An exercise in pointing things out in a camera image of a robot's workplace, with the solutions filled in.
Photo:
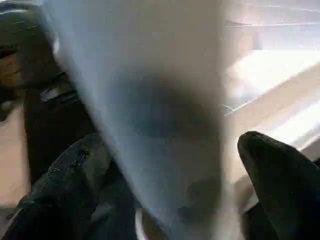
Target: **beige surface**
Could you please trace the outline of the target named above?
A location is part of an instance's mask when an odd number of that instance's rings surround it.
[[[18,107],[0,122],[0,205],[16,204],[29,188],[22,114]]]

